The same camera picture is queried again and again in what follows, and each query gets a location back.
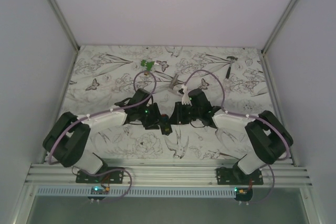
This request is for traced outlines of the black fuse box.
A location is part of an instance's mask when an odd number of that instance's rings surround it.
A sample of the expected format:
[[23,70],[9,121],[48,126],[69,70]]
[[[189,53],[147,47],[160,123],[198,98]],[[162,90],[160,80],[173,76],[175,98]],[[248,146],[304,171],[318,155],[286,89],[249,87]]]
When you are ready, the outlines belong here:
[[170,135],[172,131],[171,124],[169,123],[169,116],[167,114],[162,114],[160,118],[160,129],[163,135]]

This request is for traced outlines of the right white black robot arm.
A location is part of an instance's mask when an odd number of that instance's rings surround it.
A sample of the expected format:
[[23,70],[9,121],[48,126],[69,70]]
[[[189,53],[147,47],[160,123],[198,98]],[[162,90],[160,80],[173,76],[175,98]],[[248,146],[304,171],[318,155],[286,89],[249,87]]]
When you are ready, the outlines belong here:
[[247,183],[254,171],[273,164],[283,154],[285,158],[289,157],[292,137],[272,112],[263,111],[258,115],[229,112],[221,106],[212,106],[203,90],[188,91],[186,85],[181,86],[178,94],[182,101],[175,104],[170,124],[185,125],[199,120],[204,126],[217,130],[244,130],[247,133],[253,150],[234,165],[236,183]]

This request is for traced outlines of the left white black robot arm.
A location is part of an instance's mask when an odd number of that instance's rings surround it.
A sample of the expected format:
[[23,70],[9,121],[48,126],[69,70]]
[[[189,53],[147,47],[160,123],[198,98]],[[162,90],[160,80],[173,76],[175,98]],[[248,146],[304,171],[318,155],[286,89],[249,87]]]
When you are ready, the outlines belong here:
[[158,129],[161,120],[159,107],[151,93],[144,89],[133,97],[117,102],[111,108],[94,114],[75,115],[63,113],[43,141],[50,158],[63,167],[75,167],[88,174],[95,183],[107,177],[107,164],[98,155],[87,150],[89,137],[113,126],[123,126],[140,121],[147,129]]

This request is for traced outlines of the silver clip with blue knob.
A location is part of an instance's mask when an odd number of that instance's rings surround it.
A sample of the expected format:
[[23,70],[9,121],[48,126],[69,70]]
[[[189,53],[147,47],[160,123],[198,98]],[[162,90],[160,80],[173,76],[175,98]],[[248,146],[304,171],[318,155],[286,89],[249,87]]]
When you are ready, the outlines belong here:
[[182,85],[178,82],[178,74],[175,74],[172,81],[169,84],[168,90],[176,95],[182,96],[184,94]]

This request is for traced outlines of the green circuit board connector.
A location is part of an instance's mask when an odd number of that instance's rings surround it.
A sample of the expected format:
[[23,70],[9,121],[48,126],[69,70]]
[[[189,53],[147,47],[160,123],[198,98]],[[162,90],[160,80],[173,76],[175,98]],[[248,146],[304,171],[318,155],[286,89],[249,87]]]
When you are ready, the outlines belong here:
[[158,66],[159,63],[157,61],[147,61],[142,60],[140,65],[145,68],[144,74],[147,76],[154,66]]

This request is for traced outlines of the floral printed table mat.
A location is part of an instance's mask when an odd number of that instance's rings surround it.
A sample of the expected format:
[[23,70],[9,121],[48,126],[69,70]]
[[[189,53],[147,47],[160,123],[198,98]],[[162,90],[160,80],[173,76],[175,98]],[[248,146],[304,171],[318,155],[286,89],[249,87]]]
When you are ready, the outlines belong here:
[[[226,79],[230,60],[237,57]],[[142,60],[157,61],[144,74]],[[259,114],[273,110],[258,50],[255,48],[83,46],[73,69],[62,111],[83,115],[113,106],[137,88],[154,90],[160,112],[171,115],[180,97],[168,88],[179,84],[202,89],[212,105],[232,112]],[[138,122],[94,134],[87,149],[102,158],[219,159],[241,158],[252,147],[244,130],[213,129],[200,121],[173,126],[173,132],[146,130]]]

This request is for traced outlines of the small black hammer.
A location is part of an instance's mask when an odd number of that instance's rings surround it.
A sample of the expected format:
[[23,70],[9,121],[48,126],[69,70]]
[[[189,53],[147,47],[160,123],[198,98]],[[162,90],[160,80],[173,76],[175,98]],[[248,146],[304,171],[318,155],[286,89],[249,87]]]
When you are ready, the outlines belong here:
[[237,58],[237,57],[234,57],[234,56],[228,56],[227,59],[230,60],[230,63],[229,63],[229,67],[228,67],[228,69],[227,69],[226,79],[229,78],[229,76],[230,76],[230,72],[231,72],[231,69],[232,69],[232,65],[233,65],[233,63],[234,63],[235,61],[237,61],[238,58]]

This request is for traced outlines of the left controller board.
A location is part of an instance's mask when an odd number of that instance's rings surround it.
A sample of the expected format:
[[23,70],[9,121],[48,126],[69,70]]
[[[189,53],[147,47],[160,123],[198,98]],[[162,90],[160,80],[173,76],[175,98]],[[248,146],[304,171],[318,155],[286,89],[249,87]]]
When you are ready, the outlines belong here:
[[90,189],[88,199],[93,202],[100,202],[106,198],[106,195],[109,194],[109,191],[105,187],[93,186]]

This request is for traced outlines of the controller board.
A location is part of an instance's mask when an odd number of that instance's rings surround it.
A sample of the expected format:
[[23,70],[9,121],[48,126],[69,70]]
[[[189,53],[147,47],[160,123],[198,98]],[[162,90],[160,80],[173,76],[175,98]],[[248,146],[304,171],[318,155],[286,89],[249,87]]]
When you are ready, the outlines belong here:
[[90,189],[88,199],[93,202],[100,202],[106,198],[106,195],[109,194],[109,191],[105,187],[93,186]]
[[253,197],[253,189],[235,188],[235,200],[238,202],[249,202]]

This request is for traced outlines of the right controller board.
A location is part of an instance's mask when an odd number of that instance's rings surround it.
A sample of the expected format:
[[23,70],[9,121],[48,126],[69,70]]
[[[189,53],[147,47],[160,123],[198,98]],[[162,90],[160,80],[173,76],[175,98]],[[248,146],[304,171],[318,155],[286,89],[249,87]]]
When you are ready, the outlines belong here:
[[249,202],[253,197],[253,189],[235,188],[235,200],[238,202]]

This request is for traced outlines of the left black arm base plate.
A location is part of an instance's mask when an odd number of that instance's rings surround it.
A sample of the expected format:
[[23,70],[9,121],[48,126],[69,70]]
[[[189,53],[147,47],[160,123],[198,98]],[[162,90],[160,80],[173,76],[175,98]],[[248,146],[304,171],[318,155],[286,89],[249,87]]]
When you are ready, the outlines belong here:
[[100,176],[93,176],[79,171],[76,174],[75,182],[77,184],[121,184],[123,181],[124,168],[123,167],[108,167],[104,170],[99,170],[99,174],[113,170],[112,172]]

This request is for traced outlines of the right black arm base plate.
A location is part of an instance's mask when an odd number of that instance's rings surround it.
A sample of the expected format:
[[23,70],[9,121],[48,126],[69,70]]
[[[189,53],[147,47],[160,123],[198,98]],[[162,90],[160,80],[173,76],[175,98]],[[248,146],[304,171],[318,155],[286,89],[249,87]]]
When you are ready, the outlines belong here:
[[250,183],[253,185],[263,185],[263,176],[259,169],[249,175],[246,175],[238,167],[226,168],[220,167],[216,169],[216,179],[218,185],[244,185]]

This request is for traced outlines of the aluminium mounting rail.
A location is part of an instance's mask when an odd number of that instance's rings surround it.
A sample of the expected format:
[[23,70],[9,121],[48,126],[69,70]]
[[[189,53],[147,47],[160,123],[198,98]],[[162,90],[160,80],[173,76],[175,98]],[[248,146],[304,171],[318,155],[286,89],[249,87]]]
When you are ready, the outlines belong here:
[[[133,182],[135,186],[211,186],[217,184],[216,169],[232,167],[233,160],[150,160],[114,159],[111,166],[124,167],[129,174],[124,176],[124,185]],[[32,164],[26,176],[27,184],[35,185],[73,185],[75,168],[61,165]],[[292,160],[276,162],[271,168],[261,170],[263,187],[272,182],[278,188],[312,187],[308,171],[295,166]]]

